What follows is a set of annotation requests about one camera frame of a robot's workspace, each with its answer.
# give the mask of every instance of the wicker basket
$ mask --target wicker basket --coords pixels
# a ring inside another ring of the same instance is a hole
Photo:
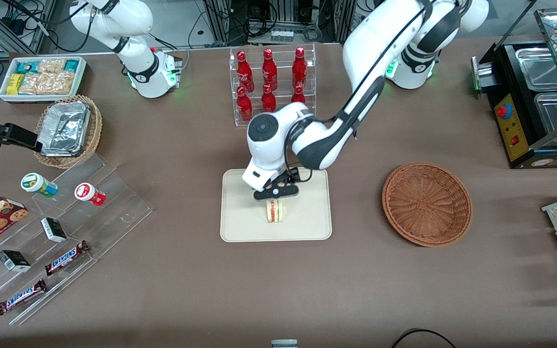
[[[88,159],[93,155],[98,147],[100,141],[100,132],[102,131],[102,115],[100,115],[100,110],[96,107],[96,104],[91,101],[91,99],[85,97],[84,95],[75,95],[74,97],[66,97],[61,101],[56,103],[72,103],[72,102],[84,102],[91,107],[91,115],[89,119],[89,125],[87,125],[87,135],[84,143],[83,152],[77,157],[47,157],[35,153],[38,161],[43,165],[48,165],[49,167],[57,167],[60,169],[68,169],[73,164],[81,161],[82,159]],[[36,126],[36,133],[40,134],[42,130],[42,122],[44,122],[44,115],[46,115],[46,110],[42,113],[40,121]]]
[[[457,242],[472,218],[466,187],[451,172],[426,162],[395,169],[384,184],[382,206],[400,235],[424,247]]]

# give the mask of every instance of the red bottle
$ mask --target red bottle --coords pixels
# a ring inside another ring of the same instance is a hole
[[[246,95],[246,90],[243,86],[238,86],[238,99],[236,104],[238,104],[238,111],[242,117],[242,121],[250,122],[252,119],[252,104],[250,103],[250,98]]]
[[[261,104],[264,106],[265,112],[274,112],[277,108],[277,99],[272,93],[270,84],[264,85],[264,94],[261,96]]]
[[[252,81],[252,69],[246,61],[246,54],[243,51],[239,51],[236,57],[238,58],[238,80],[240,85],[244,86],[247,92],[252,93],[255,90],[255,83]]]
[[[293,89],[293,95],[292,95],[292,103],[293,102],[301,102],[301,103],[307,103],[307,99],[305,98],[305,95],[302,93],[302,85],[301,84],[297,84],[296,88]]]
[[[305,86],[307,84],[307,62],[305,61],[305,49],[296,48],[296,59],[292,66],[292,85],[294,88],[298,84]]]
[[[264,84],[270,84],[272,90],[279,87],[279,77],[277,74],[277,64],[272,58],[272,49],[264,49],[264,65],[261,67],[264,74]]]

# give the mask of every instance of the small black box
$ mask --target small black box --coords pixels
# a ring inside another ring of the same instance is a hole
[[[66,232],[61,227],[59,221],[54,218],[45,217],[41,221],[42,229],[46,233],[46,237],[53,242],[61,243],[66,242]]]
[[[8,271],[26,272],[31,265],[24,256],[15,250],[2,250],[0,252],[0,260]]]

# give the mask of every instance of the table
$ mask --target table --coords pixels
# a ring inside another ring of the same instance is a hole
[[[419,90],[388,83],[329,168],[333,233],[318,242],[225,243],[221,177],[249,159],[234,127],[228,49],[194,51],[182,86],[140,97],[115,55],[86,56],[84,93],[104,117],[99,154],[155,211],[22,326],[0,320],[0,347],[389,347],[409,328],[458,347],[557,347],[557,239],[540,207],[557,170],[509,170],[470,57],[493,38],[456,40]],[[318,112],[350,95],[341,46],[318,45]],[[0,105],[0,123],[33,128],[44,105]],[[385,220],[381,187],[398,165],[431,161],[471,194],[466,236],[415,246]],[[28,200],[23,174],[59,171],[0,150],[0,195]],[[404,347],[443,347],[419,334]]]

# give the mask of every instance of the yogurt cup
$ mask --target yogurt cup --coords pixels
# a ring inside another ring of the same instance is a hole
[[[45,197],[53,197],[57,193],[57,184],[48,181],[38,173],[29,173],[20,181],[20,187],[27,192],[37,192]]]
[[[94,185],[90,183],[82,183],[74,189],[74,196],[81,201],[88,201],[99,207],[106,201],[106,194],[97,190]]]

